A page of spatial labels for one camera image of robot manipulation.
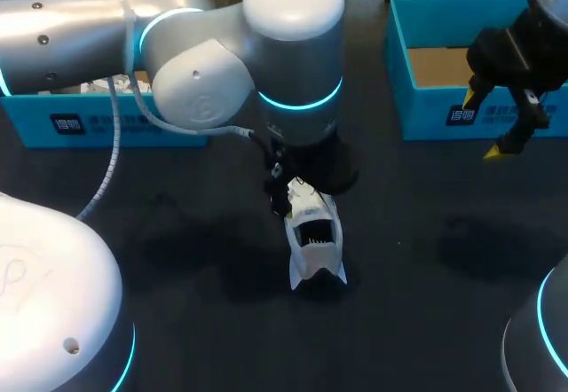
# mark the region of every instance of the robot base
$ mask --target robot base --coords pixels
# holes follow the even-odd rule
[[[510,392],[568,390],[564,270],[555,269],[509,321],[501,366]]]

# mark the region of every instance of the printed logo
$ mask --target printed logo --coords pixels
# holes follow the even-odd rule
[[[78,114],[52,114],[51,122],[60,135],[84,135],[85,129]]]
[[[471,126],[477,117],[479,107],[464,110],[462,106],[451,106],[447,115],[446,126]]]

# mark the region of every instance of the robotic arm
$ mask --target robotic arm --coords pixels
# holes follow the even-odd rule
[[[479,105],[494,86],[509,88],[517,122],[485,156],[519,154],[549,118],[540,97],[568,80],[568,0],[528,0],[528,7],[505,29],[486,28],[469,47],[474,76],[464,109]]]
[[[357,176],[336,132],[343,10],[344,0],[222,9],[211,0],[2,0],[0,90],[8,97],[146,70],[167,127],[196,134],[242,134],[219,127],[254,92],[272,140],[264,189],[286,216],[294,177],[335,195]]]

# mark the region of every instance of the cyan led ring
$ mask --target cyan led ring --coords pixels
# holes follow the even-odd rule
[[[280,102],[276,102],[270,98],[268,98],[264,93],[262,92],[258,92],[258,95],[260,95],[260,97],[262,99],[264,99],[266,102],[268,102],[269,104],[276,106],[278,108],[282,108],[283,110],[310,110],[312,108],[316,108],[317,106],[322,106],[324,105],[326,102],[328,102],[331,98],[333,98],[335,96],[335,94],[341,89],[341,85],[343,83],[343,78],[341,78],[339,80],[339,83],[337,84],[337,86],[335,87],[335,89],[329,94],[327,95],[325,98],[320,99],[319,101],[316,102],[312,102],[310,104],[305,104],[303,106],[289,106],[287,104],[281,104]]]

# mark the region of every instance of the screw hole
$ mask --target screw hole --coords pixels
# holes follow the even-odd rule
[[[79,353],[79,342],[72,337],[65,339],[63,341],[63,349],[71,355],[77,355]]]

